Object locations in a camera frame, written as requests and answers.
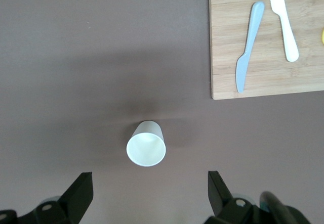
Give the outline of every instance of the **white cup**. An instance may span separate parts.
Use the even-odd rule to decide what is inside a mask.
[[[161,127],[150,120],[140,123],[127,143],[126,152],[137,165],[157,165],[166,155]]]

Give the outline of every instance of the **screw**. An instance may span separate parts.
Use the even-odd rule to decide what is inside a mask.
[[[244,207],[246,205],[245,201],[241,199],[236,200],[236,204],[240,207]]]
[[[6,219],[7,218],[7,214],[1,214],[0,215],[0,220],[4,220],[4,219]]]
[[[44,206],[42,207],[42,210],[45,211],[45,210],[49,210],[49,209],[51,209],[51,208],[52,208],[52,205],[44,205]]]

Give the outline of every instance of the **light blue plastic knife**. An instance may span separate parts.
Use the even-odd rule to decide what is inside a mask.
[[[241,57],[237,60],[237,64],[236,64],[236,74],[235,74],[236,88],[239,93],[242,93],[244,91],[245,78],[248,70],[251,51],[262,20],[263,11],[264,11],[263,1],[258,1],[253,4],[251,9],[249,30],[248,30],[247,42],[245,45],[245,51],[243,55],[241,55]]]

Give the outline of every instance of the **white plastic knife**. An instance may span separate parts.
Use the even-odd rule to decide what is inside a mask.
[[[261,23],[261,19],[264,12],[264,3],[263,1],[258,1],[253,4],[250,15],[249,30],[247,42],[245,45],[245,51],[243,55],[237,60],[236,64],[236,88],[239,93],[242,93],[244,90],[245,78],[248,70],[249,60],[252,52],[252,47],[254,44],[255,37]]]
[[[273,12],[280,17],[286,58],[288,61],[294,62],[298,59],[299,52],[289,23],[285,0],[270,0],[270,3]]]

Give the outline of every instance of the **bamboo cutting board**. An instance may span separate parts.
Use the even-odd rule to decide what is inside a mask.
[[[265,10],[253,46],[245,90],[238,93],[235,69],[245,49],[251,7]],[[324,90],[324,0],[285,0],[299,59],[288,62],[279,16],[270,0],[210,0],[212,97],[245,98]]]

